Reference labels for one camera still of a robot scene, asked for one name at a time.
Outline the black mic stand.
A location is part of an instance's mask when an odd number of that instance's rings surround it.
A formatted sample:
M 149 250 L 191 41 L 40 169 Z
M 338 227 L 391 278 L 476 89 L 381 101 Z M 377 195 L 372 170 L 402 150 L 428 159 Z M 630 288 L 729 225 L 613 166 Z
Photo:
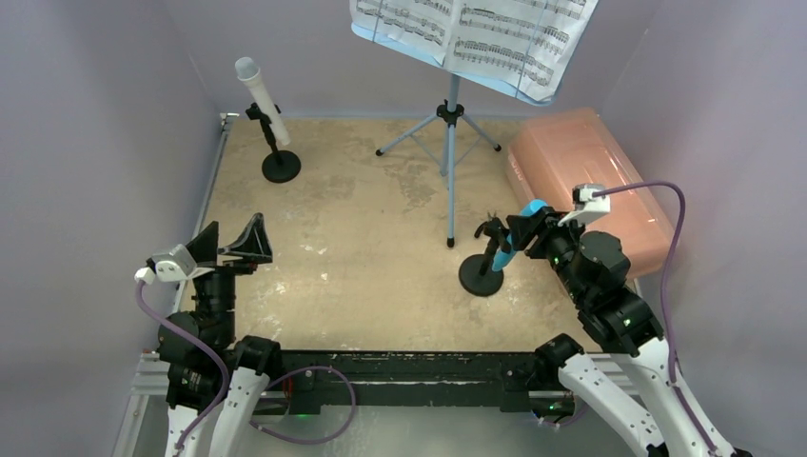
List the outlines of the black mic stand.
M 256 102 L 246 109 L 249 120 L 258 121 L 271 153 L 262 163 L 262 174 L 271 183 L 282 184 L 293 180 L 301 171 L 302 164 L 297 154 L 290 150 L 278 149 L 277 138 L 269 117 Z
M 509 229 L 496 215 L 489 214 L 474 232 L 475 238 L 488 237 L 482 254 L 470 255 L 461 263 L 458 276 L 463 289 L 477 297 L 488 297 L 498 292 L 503 284 L 503 273 L 493 269 L 497 253 L 508 254 L 511 247 L 507 241 Z

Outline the white toy microphone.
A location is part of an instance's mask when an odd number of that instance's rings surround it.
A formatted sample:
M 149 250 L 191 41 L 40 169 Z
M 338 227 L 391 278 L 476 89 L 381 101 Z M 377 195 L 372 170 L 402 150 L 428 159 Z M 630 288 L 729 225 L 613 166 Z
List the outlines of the white toy microphone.
M 259 109 L 270 121 L 276 139 L 283 145 L 291 143 L 285 123 L 275 107 L 259 65 L 251 57 L 241 57 L 234 64 L 237 78 L 246 86 Z

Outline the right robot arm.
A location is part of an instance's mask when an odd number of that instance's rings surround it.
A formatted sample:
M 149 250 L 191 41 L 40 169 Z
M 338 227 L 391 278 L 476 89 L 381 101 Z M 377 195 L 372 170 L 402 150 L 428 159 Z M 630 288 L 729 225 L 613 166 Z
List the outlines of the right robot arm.
M 593 409 L 637 456 L 745 456 L 707 418 L 687 386 L 650 306 L 626 284 L 630 261 L 620 239 L 544 207 L 510 215 L 510 246 L 545 259 L 570 295 L 589 337 L 621 368 L 633 399 L 602 374 L 568 335 L 538 348 L 537 380 L 563 387 Z

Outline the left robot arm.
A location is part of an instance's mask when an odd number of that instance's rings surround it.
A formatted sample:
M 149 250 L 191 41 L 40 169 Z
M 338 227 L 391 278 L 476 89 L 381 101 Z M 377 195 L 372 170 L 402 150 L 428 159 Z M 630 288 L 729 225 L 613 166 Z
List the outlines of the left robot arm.
M 225 399 L 232 374 L 235 342 L 235 280 L 273 260 L 265 218 L 253 214 L 239 237 L 219 247 L 219 223 L 211 222 L 185 245 L 152 255 L 148 268 L 164 283 L 193 284 L 191 311 L 177 311 L 158 330 L 157 353 L 169 363 L 167 402 L 196 413 L 171 433 L 169 456 L 188 456 L 190 435 Z

